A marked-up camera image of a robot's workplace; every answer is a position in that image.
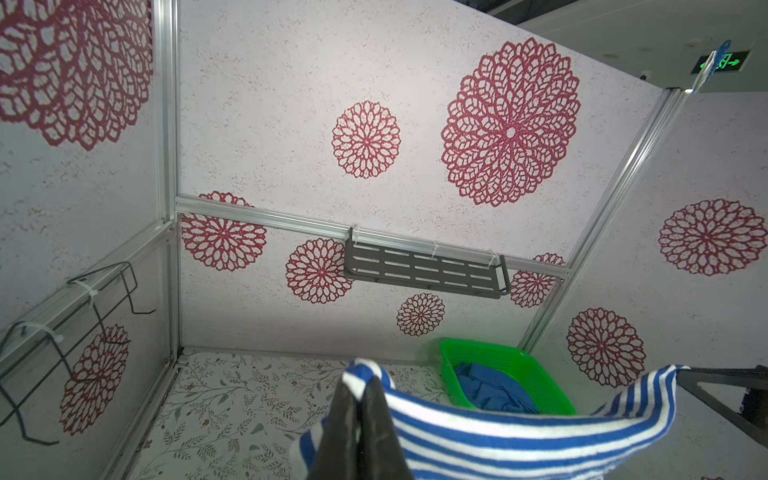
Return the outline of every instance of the green plastic basket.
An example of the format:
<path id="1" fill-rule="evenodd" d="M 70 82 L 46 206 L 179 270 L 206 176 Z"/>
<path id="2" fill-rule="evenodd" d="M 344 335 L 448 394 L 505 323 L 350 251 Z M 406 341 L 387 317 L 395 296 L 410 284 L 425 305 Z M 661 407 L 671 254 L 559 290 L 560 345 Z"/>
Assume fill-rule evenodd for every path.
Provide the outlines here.
<path id="1" fill-rule="evenodd" d="M 442 378 L 454 405 L 476 409 L 458 384 L 459 363 L 479 363 L 516 380 L 544 415 L 575 415 L 573 405 L 536 359 L 522 350 L 493 343 L 445 339 L 440 342 Z"/>

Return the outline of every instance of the leaf pattern floor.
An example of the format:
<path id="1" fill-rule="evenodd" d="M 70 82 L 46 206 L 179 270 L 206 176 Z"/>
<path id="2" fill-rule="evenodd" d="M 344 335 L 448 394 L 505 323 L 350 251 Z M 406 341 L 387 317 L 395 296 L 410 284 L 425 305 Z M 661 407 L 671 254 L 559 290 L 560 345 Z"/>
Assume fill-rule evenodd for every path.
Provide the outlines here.
<path id="1" fill-rule="evenodd" d="M 325 416 L 339 360 L 195 353 L 129 480 L 288 479 L 288 447 Z M 431 366 L 382 365 L 398 390 L 450 405 Z"/>

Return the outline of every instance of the red mandala print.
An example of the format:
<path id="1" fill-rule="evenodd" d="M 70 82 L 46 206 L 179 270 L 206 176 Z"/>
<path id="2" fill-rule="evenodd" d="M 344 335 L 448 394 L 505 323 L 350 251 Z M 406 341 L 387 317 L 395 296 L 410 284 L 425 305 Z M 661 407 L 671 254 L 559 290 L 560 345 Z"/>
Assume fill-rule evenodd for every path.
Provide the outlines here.
<path id="1" fill-rule="evenodd" d="M 70 435 L 96 423 L 120 385 L 128 358 L 128 333 L 122 326 L 108 326 L 96 335 L 72 367 L 74 379 L 64 385 L 61 419 Z"/>
<path id="2" fill-rule="evenodd" d="M 356 103 L 336 119 L 331 145 L 346 173 L 377 177 L 395 163 L 400 152 L 397 118 L 379 102 Z"/>
<path id="3" fill-rule="evenodd" d="M 445 304 L 437 295 L 420 293 L 407 299 L 397 312 L 397 326 L 410 336 L 433 331 L 445 315 Z"/>
<path id="4" fill-rule="evenodd" d="M 535 192 L 576 133 L 578 84 L 554 43 L 529 38 L 484 55 L 442 131 L 442 162 L 459 194 L 498 207 Z"/>
<path id="5" fill-rule="evenodd" d="M 643 340 L 627 319 L 611 310 L 580 312 L 567 338 L 578 368 L 601 385 L 627 386 L 645 370 Z"/>
<path id="6" fill-rule="evenodd" d="M 250 207 L 244 198 L 214 191 L 200 198 Z M 205 215 L 183 215 L 181 239 L 195 259 L 216 270 L 233 272 L 256 261 L 266 245 L 266 228 Z"/>
<path id="7" fill-rule="evenodd" d="M 688 273 L 716 275 L 742 269 L 766 247 L 768 227 L 737 201 L 703 200 L 676 211 L 659 231 L 667 262 Z"/>
<path id="8" fill-rule="evenodd" d="M 563 257 L 556 253 L 537 255 L 533 260 L 540 262 L 565 265 Z M 544 302 L 544 298 L 554 285 L 554 277 L 543 273 L 518 271 L 512 276 L 511 298 L 519 306 L 537 306 Z"/>
<path id="9" fill-rule="evenodd" d="M 135 125 L 152 79 L 148 0 L 0 7 L 0 118 L 85 150 Z"/>
<path id="10" fill-rule="evenodd" d="M 312 303 L 336 301 L 352 288 L 344 275 L 344 244 L 330 238 L 302 243 L 286 263 L 286 279 L 293 295 Z"/>

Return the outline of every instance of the exit sign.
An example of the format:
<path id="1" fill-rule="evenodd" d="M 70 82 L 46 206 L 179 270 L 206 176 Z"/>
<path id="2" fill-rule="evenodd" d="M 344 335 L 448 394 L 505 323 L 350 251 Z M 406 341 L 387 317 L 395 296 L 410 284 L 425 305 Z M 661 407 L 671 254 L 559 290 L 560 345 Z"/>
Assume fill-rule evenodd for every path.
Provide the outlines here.
<path id="1" fill-rule="evenodd" d="M 747 55 L 750 54 L 750 51 L 732 51 L 731 53 L 726 53 L 723 56 L 723 59 L 720 60 L 720 64 L 715 68 L 715 73 L 720 71 L 739 71 L 741 70 L 741 66 L 744 65 L 744 61 L 746 60 Z M 690 71 L 691 74 L 698 74 L 702 68 L 704 68 L 704 65 L 707 63 L 707 59 L 709 58 L 709 55 L 701 55 L 699 57 L 699 61 L 696 62 L 696 66 L 694 66 L 694 69 Z"/>

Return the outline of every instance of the striped towel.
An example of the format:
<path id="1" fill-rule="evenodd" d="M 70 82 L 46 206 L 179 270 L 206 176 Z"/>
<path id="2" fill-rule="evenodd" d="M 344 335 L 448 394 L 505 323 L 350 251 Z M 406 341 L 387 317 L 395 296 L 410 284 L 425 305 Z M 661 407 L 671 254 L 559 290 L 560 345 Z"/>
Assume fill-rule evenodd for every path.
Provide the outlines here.
<path id="1" fill-rule="evenodd" d="M 358 401 L 382 380 L 398 440 L 415 478 L 592 480 L 664 436 L 675 411 L 676 372 L 650 372 L 590 416 L 524 415 L 436 405 L 395 390 L 375 362 L 356 359 L 342 374 Z M 305 478 L 323 425 L 291 446 L 294 478 Z"/>

